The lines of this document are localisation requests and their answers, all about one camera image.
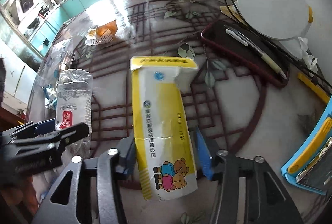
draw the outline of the round logo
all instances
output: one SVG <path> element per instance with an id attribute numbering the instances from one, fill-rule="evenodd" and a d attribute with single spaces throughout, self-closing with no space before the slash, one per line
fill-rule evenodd
<path id="1" fill-rule="evenodd" d="M 164 80 L 164 74 L 162 72 L 155 72 L 154 78 L 158 81 Z"/>
<path id="2" fill-rule="evenodd" d="M 149 101 L 149 100 L 146 100 L 145 102 L 143 102 L 143 106 L 144 106 L 145 108 L 150 108 L 150 107 L 151 107 L 151 103 L 150 103 L 150 101 Z"/>

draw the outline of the wire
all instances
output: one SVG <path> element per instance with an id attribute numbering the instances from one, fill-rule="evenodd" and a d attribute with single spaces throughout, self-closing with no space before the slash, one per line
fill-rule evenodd
<path id="1" fill-rule="evenodd" d="M 228 3 L 226 0 L 225 4 L 227 7 L 227 10 L 230 12 L 230 14 L 232 15 L 232 17 L 234 18 L 235 21 L 237 21 L 240 25 L 243 25 L 242 22 L 240 22 L 240 20 L 238 20 L 238 18 L 233 14 L 233 12 L 230 10 Z M 259 33 L 258 31 L 256 31 L 252 26 L 250 26 L 248 24 L 248 22 L 243 18 L 243 16 L 241 15 L 241 12 L 239 11 L 239 9 L 237 8 L 236 4 L 234 3 L 233 0 L 231 0 L 236 12 L 238 13 L 239 17 L 243 20 L 244 27 L 250 31 L 251 33 L 253 33 L 254 35 L 256 35 L 264 44 L 266 44 L 269 48 L 271 48 L 272 50 L 274 50 L 275 52 L 277 52 L 277 54 L 279 54 L 281 57 L 283 57 L 287 62 L 289 62 L 290 64 L 294 65 L 296 68 L 298 68 L 299 70 L 303 71 L 303 72 L 309 72 L 311 74 L 313 74 L 315 77 L 319 78 L 320 80 L 322 80 L 324 83 L 326 83 L 330 89 L 332 89 L 331 84 L 326 81 L 323 77 L 321 77 L 320 75 L 318 75 L 317 73 L 313 72 L 312 70 L 308 69 L 306 66 L 304 66 L 303 62 L 295 60 L 290 54 L 288 54 L 284 49 L 282 49 L 281 47 L 279 47 L 278 45 L 274 44 L 272 41 L 270 41 L 266 36 L 262 35 L 261 33 Z M 329 96 L 331 96 L 331 93 L 325 89 L 325 87 L 323 87 L 319 82 L 315 82 L 314 84 L 319 85 Z"/>

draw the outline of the marble tabletop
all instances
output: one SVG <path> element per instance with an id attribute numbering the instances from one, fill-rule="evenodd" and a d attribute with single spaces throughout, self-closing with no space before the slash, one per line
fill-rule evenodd
<path id="1" fill-rule="evenodd" d="M 224 0 L 103 0 L 65 23 L 39 68 L 30 96 L 27 119 L 43 121 L 55 117 L 45 109 L 41 86 L 53 75 L 52 54 L 57 45 L 68 42 L 67 50 L 75 53 L 75 68 L 93 75 L 92 137 L 90 156 L 99 156 L 114 147 L 132 131 L 131 74 L 132 56 L 178 56 L 180 44 L 186 42 L 195 51 L 199 71 L 192 83 L 181 88 L 189 130 L 195 126 L 216 139 L 221 148 L 240 157 L 263 156 L 282 179 L 305 222 L 312 222 L 323 208 L 326 197 L 303 191 L 288 184 L 280 168 L 306 139 L 298 115 L 322 111 L 321 101 L 296 78 L 291 69 L 288 85 L 277 89 L 267 84 L 237 62 L 221 58 L 200 42 L 201 31 L 220 17 Z M 166 11 L 176 14 L 164 18 Z M 186 15 L 196 12 L 190 19 Z M 82 38 L 89 28 L 117 19 L 118 32 L 111 43 L 86 46 Z M 227 70 L 213 70 L 215 86 L 204 83 L 206 57 L 219 58 Z M 37 196 L 50 179 L 34 180 Z M 139 190 L 137 169 L 122 184 L 122 200 L 128 223 L 179 223 L 182 213 L 199 211 L 210 214 L 216 182 L 198 180 L 198 190 L 185 197 L 146 202 Z M 245 191 L 240 185 L 240 196 Z M 96 209 L 96 197 L 92 197 Z M 243 203 L 239 202 L 242 219 Z"/>

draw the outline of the snack wrapper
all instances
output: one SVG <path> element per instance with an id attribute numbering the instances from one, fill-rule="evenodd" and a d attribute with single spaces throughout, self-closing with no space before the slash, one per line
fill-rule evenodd
<path id="1" fill-rule="evenodd" d="M 86 35 L 85 44 L 89 46 L 105 44 L 112 41 L 116 33 L 117 21 L 114 20 L 103 26 L 97 27 L 96 29 L 89 29 Z"/>
<path id="2" fill-rule="evenodd" d="M 176 81 L 197 71 L 190 58 L 133 57 L 132 112 L 145 200 L 170 200 L 197 189 L 196 166 Z"/>

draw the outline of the white round disc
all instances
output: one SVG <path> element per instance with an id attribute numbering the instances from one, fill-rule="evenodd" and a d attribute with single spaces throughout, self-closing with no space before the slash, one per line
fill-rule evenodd
<path id="1" fill-rule="evenodd" d="M 237 7 L 250 26 L 277 40 L 299 36 L 308 24 L 305 0 L 237 0 Z"/>

